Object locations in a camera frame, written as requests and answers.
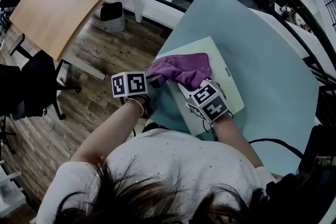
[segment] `woman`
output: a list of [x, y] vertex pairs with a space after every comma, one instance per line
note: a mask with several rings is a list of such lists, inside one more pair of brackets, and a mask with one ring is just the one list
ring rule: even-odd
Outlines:
[[126, 142], [144, 102], [128, 99], [60, 166], [37, 224], [263, 222], [274, 178], [231, 116], [214, 122], [220, 143], [165, 129]]

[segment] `trash bin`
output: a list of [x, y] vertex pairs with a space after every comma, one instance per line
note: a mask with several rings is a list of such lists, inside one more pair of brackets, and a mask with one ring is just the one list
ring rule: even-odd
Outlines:
[[106, 32], [124, 31], [126, 24], [121, 2], [103, 5], [100, 10], [100, 20], [104, 23]]

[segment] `white shirt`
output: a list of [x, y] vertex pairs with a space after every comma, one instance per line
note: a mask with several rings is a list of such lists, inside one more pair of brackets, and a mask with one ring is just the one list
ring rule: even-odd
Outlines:
[[[180, 188], [192, 189], [183, 191], [180, 199], [181, 212], [188, 212], [189, 219], [212, 186], [228, 184], [234, 187], [249, 205], [254, 189], [265, 189], [269, 182], [275, 181], [263, 167], [254, 168], [241, 152], [229, 145], [201, 141], [188, 134], [164, 129], [138, 135], [117, 147], [107, 158], [113, 175], [117, 177], [133, 159], [130, 175], [136, 176], [131, 180], [157, 176], [163, 180], [172, 179], [174, 183], [180, 168]], [[87, 163], [62, 164], [43, 199], [37, 224], [52, 223], [59, 203], [70, 193], [84, 191], [88, 193], [87, 201], [92, 201], [97, 191], [95, 178]], [[74, 196], [66, 207], [78, 206], [76, 197], [79, 199], [79, 196]], [[238, 209], [228, 193], [217, 196], [216, 202]]]

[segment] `purple cloth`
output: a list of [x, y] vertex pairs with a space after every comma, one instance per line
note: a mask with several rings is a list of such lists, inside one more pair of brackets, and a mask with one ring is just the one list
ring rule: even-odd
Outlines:
[[171, 79], [188, 90], [196, 90], [203, 80], [210, 78], [211, 67], [208, 54], [171, 55], [152, 63], [147, 74], [162, 75], [165, 81]]

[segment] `light blue table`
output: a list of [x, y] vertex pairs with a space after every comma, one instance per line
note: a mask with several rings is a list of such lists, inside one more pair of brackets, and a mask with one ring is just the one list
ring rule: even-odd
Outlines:
[[[235, 122], [249, 141], [278, 138], [305, 151], [318, 99], [318, 83], [292, 47], [266, 22], [236, 0], [195, 0], [159, 54], [211, 36], [229, 67], [245, 108]], [[182, 132], [188, 129], [164, 87], [152, 119]], [[285, 175], [300, 159], [272, 142], [253, 148], [265, 167]]]

